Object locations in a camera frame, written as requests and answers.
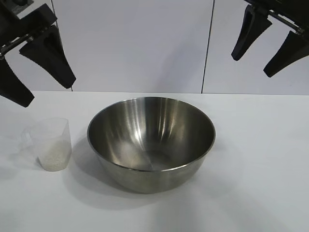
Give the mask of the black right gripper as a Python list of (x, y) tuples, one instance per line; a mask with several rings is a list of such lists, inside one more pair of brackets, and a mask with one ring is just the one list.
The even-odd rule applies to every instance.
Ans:
[(231, 53), (240, 60), (253, 42), (272, 23), (269, 16), (294, 29), (290, 31), (275, 56), (264, 68), (268, 77), (274, 76), (290, 64), (309, 55), (309, 2), (307, 0), (249, 0), (239, 37)]

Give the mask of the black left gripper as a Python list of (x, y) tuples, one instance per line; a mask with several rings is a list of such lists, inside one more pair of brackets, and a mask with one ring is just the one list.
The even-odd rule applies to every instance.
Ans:
[(52, 25), (57, 17), (45, 3), (23, 18), (12, 9), (29, 6), (29, 0), (2, 0), (0, 2), (0, 95), (28, 107), (34, 96), (10, 68), (5, 54), (40, 30), (45, 30), (19, 53), (45, 69), (64, 88), (71, 88), (76, 77), (64, 54), (59, 30)]

